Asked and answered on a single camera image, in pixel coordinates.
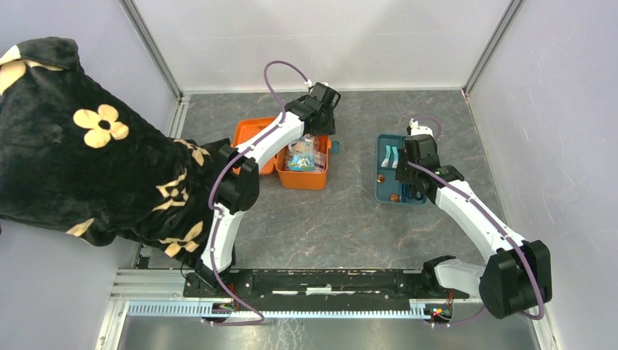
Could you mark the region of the white blue box bag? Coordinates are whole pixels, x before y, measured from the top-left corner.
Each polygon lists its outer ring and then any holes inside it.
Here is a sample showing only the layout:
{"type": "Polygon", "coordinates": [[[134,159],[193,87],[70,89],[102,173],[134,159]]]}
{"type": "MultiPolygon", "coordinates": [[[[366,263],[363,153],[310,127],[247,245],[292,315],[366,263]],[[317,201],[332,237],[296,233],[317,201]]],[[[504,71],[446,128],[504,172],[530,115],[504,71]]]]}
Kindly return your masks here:
{"type": "Polygon", "coordinates": [[[320,174],[325,172],[328,164],[327,153],[315,151],[314,153],[314,173],[320,174]]]}

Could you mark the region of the orange medicine kit box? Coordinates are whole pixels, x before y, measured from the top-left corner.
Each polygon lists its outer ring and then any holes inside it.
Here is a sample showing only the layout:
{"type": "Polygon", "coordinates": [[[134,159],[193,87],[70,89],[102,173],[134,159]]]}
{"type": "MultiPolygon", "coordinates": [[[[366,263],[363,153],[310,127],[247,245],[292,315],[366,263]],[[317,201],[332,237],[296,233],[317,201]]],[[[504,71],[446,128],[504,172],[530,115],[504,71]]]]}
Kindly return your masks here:
{"type": "Polygon", "coordinates": [[[259,174],[276,173],[281,186],[288,190],[323,190],[333,145],[328,136],[302,137],[269,159],[259,174]]]}

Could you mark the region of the black handled scissors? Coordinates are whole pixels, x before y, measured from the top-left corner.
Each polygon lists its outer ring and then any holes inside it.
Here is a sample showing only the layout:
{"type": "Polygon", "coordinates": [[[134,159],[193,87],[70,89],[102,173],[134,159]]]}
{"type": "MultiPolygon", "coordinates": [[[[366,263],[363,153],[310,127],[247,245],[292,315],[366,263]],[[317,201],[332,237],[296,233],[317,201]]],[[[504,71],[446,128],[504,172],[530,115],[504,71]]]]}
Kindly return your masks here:
{"type": "Polygon", "coordinates": [[[404,186],[404,195],[406,198],[409,198],[410,200],[414,200],[414,201],[423,200],[423,194],[419,192],[418,190],[416,190],[415,186],[412,184],[406,184],[404,186]]]}

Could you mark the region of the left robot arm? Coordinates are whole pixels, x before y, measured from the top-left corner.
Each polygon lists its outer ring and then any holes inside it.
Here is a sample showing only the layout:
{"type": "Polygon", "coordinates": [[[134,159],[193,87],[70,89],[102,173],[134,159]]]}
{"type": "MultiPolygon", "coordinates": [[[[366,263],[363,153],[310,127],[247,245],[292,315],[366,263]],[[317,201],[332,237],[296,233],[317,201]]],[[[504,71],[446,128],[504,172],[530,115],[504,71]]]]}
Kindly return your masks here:
{"type": "Polygon", "coordinates": [[[236,147],[222,146],[214,155],[219,169],[208,205],[213,220],[206,247],[195,265],[201,287],[211,297],[229,287],[225,271],[232,265],[233,249],[244,214],[259,197],[259,172],[285,146],[306,135],[335,134],[334,110],[341,95],[323,82],[307,94],[284,104],[283,111],[257,135],[236,147]]]}

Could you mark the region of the teal divided tray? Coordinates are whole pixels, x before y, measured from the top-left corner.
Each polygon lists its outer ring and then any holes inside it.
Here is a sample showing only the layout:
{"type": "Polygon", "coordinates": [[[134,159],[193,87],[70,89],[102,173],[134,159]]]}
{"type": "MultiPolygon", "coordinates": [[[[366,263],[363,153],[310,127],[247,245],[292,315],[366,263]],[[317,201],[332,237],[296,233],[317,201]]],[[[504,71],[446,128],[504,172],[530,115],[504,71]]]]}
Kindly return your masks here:
{"type": "Polygon", "coordinates": [[[380,203],[390,203],[396,205],[423,205],[426,203],[427,198],[423,196],[423,200],[414,201],[406,198],[404,195],[404,186],[401,182],[396,180],[396,168],[383,168],[380,166],[384,155],[385,146],[395,146],[402,148],[404,143],[404,137],[393,134],[380,134],[376,139],[376,158],[375,158],[375,186],[374,196],[376,201],[380,203]],[[379,174],[384,175],[385,180],[382,183],[377,182],[377,176],[379,174]],[[390,196],[396,194],[400,197],[399,202],[393,202],[390,200],[390,196]]]}

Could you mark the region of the blue cotton pad packet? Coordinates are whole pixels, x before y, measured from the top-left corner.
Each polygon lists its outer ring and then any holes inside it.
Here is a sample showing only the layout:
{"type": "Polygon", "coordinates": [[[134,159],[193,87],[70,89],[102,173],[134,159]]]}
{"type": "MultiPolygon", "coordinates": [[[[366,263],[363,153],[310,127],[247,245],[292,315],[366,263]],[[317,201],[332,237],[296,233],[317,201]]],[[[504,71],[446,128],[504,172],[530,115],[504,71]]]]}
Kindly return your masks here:
{"type": "Polygon", "coordinates": [[[315,139],[303,136],[287,146],[286,168],[289,171],[313,171],[315,139]]]}

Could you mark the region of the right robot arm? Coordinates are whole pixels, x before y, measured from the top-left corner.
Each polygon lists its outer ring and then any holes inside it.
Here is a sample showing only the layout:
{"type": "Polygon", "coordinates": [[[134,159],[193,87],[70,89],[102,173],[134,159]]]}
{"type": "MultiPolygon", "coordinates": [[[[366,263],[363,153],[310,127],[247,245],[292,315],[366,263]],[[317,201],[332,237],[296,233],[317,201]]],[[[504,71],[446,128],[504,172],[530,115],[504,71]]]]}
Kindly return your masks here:
{"type": "Polygon", "coordinates": [[[431,298],[449,289],[479,297],[497,319],[521,314],[540,321],[552,299],[550,251],[501,221],[474,193],[464,175],[440,162],[437,136],[414,117],[398,148],[396,180],[445,212],[477,247],[483,265],[445,255],[424,263],[421,289],[431,298]]]}

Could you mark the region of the teal white tube packet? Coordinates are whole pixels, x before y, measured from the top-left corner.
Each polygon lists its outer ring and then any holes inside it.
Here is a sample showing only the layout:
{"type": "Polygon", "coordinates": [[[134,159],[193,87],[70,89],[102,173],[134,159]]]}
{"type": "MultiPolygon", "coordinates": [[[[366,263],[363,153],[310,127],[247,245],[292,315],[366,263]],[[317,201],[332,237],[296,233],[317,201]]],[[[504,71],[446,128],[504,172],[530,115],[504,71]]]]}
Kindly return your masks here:
{"type": "Polygon", "coordinates": [[[391,158],[390,158],[389,167],[396,168],[398,166],[398,162],[399,162],[398,149],[395,146],[391,146],[391,158]]]}

